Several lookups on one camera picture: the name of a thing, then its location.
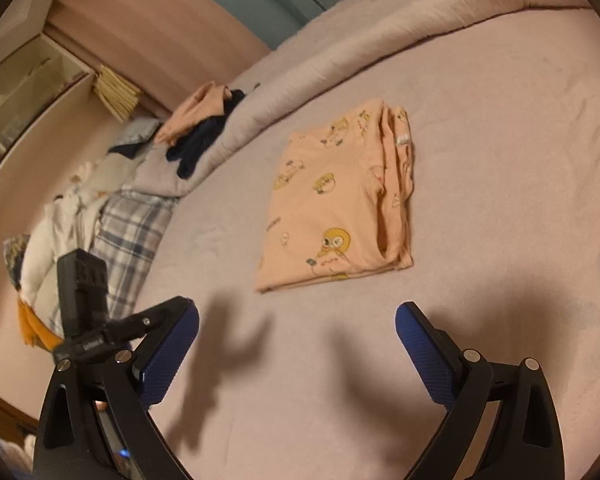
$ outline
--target peach garment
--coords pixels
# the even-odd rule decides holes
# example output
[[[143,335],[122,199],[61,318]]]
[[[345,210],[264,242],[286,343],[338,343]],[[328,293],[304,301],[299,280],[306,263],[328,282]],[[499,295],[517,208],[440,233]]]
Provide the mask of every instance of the peach garment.
[[[410,267],[412,160],[404,109],[381,99],[292,134],[273,184],[256,290]]]
[[[224,100],[231,98],[231,91],[215,81],[204,83],[192,95],[176,108],[173,115],[162,125],[155,136],[154,143],[166,142],[174,146],[199,122],[213,116],[224,114]]]

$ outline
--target silver bolt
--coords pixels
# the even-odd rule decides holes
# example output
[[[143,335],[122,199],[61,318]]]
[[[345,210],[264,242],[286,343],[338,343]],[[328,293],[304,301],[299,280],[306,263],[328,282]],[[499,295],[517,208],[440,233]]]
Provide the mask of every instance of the silver bolt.
[[[126,363],[131,359],[132,356],[131,350],[121,350],[116,354],[116,362],[117,363]]]
[[[480,354],[471,348],[465,350],[462,355],[470,363],[477,363],[480,360]]]
[[[58,370],[59,372],[64,372],[65,370],[68,370],[70,366],[71,361],[69,361],[69,359],[62,359],[61,361],[58,361],[58,364],[56,365],[56,370]]]
[[[538,370],[540,368],[540,363],[531,357],[525,359],[525,365],[529,370]]]

